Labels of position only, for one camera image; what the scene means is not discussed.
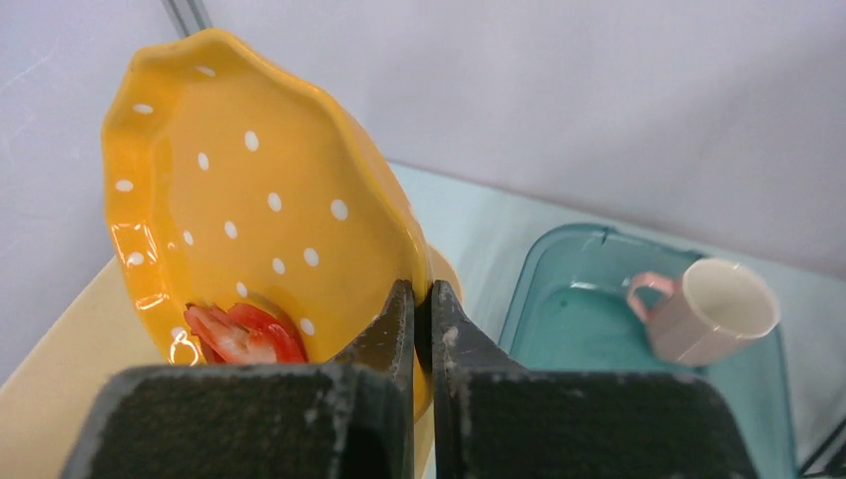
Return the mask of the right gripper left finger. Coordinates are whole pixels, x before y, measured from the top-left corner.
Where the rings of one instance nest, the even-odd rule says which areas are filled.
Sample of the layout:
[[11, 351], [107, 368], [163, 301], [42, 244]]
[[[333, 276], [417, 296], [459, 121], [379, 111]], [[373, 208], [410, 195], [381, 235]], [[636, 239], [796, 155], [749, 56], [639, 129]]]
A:
[[138, 366], [99, 392], [65, 478], [410, 478], [414, 297], [322, 363]]

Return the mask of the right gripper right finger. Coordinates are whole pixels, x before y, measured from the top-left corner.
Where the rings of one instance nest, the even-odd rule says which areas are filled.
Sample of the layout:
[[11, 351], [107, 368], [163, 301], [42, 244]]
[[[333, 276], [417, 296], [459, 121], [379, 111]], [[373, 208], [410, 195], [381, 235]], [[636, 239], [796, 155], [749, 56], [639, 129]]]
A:
[[754, 478], [723, 396], [689, 373], [531, 370], [430, 292], [440, 478]]

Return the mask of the teal transparent plastic tub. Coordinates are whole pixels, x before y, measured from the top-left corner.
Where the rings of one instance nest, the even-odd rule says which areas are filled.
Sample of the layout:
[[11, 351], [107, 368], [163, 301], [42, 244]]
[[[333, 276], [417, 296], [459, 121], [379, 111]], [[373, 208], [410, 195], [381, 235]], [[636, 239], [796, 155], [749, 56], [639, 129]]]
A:
[[[652, 354], [626, 292], [636, 273], [679, 276], [703, 256], [610, 226], [552, 229], [526, 256], [499, 344], [530, 369], [679, 372]], [[781, 330], [693, 373], [725, 398], [759, 476], [796, 477]]]

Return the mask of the pink ceramic mug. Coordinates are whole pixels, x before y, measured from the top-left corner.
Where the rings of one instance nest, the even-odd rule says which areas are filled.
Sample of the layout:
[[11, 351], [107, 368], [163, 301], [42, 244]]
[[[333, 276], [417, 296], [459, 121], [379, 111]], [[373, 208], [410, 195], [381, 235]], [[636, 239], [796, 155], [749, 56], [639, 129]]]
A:
[[780, 304], [748, 267], [707, 257], [681, 275], [635, 274], [626, 301], [644, 327], [654, 356], [690, 367], [730, 356], [772, 332]]

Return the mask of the orange polka dot plate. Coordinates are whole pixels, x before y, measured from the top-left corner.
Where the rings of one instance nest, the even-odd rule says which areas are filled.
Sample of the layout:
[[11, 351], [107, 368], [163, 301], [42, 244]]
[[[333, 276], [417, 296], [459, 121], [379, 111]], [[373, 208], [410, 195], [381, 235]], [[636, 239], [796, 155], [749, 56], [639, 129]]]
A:
[[321, 89], [222, 30], [139, 50], [102, 129], [105, 219], [162, 358], [207, 361], [188, 304], [251, 303], [339, 352], [429, 247], [387, 162]]

